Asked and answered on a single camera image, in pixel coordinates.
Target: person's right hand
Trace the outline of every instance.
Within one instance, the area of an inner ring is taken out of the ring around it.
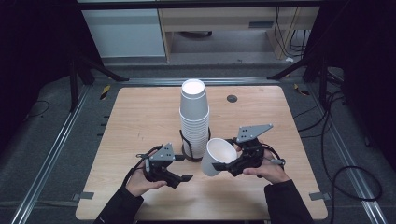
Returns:
[[[245,168],[243,171],[244,175],[260,175],[272,184],[285,182],[290,180],[286,175],[285,171],[277,164],[271,162],[274,156],[269,150],[264,150],[264,159],[262,160],[262,165],[257,168]]]

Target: white paper cup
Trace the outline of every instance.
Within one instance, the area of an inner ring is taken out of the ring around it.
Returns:
[[[236,150],[230,143],[221,138],[212,138],[206,144],[201,169],[208,176],[218,175],[220,171],[215,170],[212,163],[230,163],[236,160],[236,157]]]
[[[181,87],[180,115],[188,120],[203,119],[209,111],[205,84],[199,79],[188,79]]]

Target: person's left hand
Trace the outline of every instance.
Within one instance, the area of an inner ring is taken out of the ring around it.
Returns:
[[[125,188],[131,192],[135,197],[139,197],[146,193],[149,189],[158,189],[166,185],[166,181],[150,182],[146,179],[143,169],[146,164],[143,161],[139,167],[134,171],[131,178],[128,180]]]

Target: metal bar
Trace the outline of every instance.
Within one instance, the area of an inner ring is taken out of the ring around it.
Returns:
[[[208,86],[226,85],[266,85],[277,84],[279,81],[268,80],[266,77],[235,77],[235,78],[199,78]],[[120,82],[121,85],[129,86],[181,86],[187,78],[130,78],[129,81]]]
[[[203,7],[322,7],[346,0],[203,0],[56,4],[48,7],[77,7],[80,10],[203,8]]]
[[[308,88],[310,89],[311,92],[314,92],[310,85],[308,85]],[[314,97],[314,100],[316,101],[316,103],[319,104],[318,98],[315,95],[313,95],[313,97]],[[323,115],[324,114],[323,109],[321,107],[319,107],[319,110],[320,110],[320,113]],[[344,143],[343,138],[341,137],[341,134],[338,132],[338,130],[334,124],[330,126],[330,133],[332,135],[332,141],[335,144],[335,149],[337,150],[337,153],[341,159],[341,162],[345,166],[348,166],[348,165],[357,166],[357,163],[350,155],[349,149],[347,148],[346,144]],[[351,181],[351,183],[359,197],[362,197],[362,198],[373,198],[374,197],[374,194],[372,193],[369,185],[367,184],[367,182],[364,179],[362,172],[360,170],[347,170],[346,172],[347,172],[348,177],[349,177],[349,179],[350,179],[350,181]],[[362,201],[361,204],[372,223],[376,223],[376,224],[387,224],[388,223],[381,208],[378,205],[378,202]]]
[[[30,187],[29,191],[27,192],[26,196],[24,197],[22,203],[18,207],[17,211],[12,218],[11,224],[22,224],[25,223],[27,218],[29,217],[30,213],[37,202],[38,196],[41,193],[41,190],[44,188],[48,177],[50,176],[50,172],[57,161],[59,154],[62,151],[64,143],[70,134],[70,131],[78,117],[78,114],[82,108],[82,105],[85,102],[85,98],[87,93],[90,89],[90,86],[84,86],[81,90],[80,100],[77,104],[77,107],[74,111],[70,112],[64,126],[62,127],[61,131],[59,132],[54,144],[52,145],[51,150],[49,151],[49,155],[45,159],[43,165],[40,168],[37,176],[35,177],[35,181],[33,182],[32,186]]]

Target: stack of cups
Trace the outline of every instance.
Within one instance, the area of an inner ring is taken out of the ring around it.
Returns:
[[[189,79],[183,83],[179,112],[183,154],[190,161],[200,161],[209,138],[209,106],[204,82]]]

